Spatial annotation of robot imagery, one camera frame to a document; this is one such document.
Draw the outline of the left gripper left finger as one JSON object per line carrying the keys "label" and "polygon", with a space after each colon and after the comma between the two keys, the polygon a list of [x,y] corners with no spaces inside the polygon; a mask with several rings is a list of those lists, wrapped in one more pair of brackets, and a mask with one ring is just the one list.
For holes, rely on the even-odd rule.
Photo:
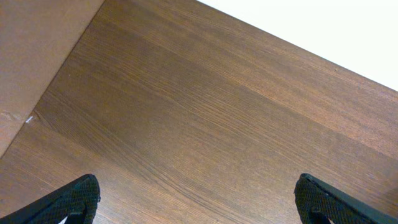
{"label": "left gripper left finger", "polygon": [[85,174],[31,204],[1,218],[1,223],[92,224],[100,202],[100,186]]}

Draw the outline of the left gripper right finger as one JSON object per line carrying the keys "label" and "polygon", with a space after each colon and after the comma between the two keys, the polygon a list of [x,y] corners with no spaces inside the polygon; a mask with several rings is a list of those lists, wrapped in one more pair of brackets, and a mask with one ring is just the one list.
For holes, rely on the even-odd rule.
{"label": "left gripper right finger", "polygon": [[300,220],[304,224],[397,224],[396,218],[307,173],[300,175],[294,195]]}

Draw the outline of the brown cardboard box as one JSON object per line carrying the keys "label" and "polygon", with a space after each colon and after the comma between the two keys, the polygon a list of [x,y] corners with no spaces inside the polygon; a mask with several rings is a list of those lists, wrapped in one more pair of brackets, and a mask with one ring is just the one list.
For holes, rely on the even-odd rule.
{"label": "brown cardboard box", "polygon": [[5,153],[103,0],[1,0]]}

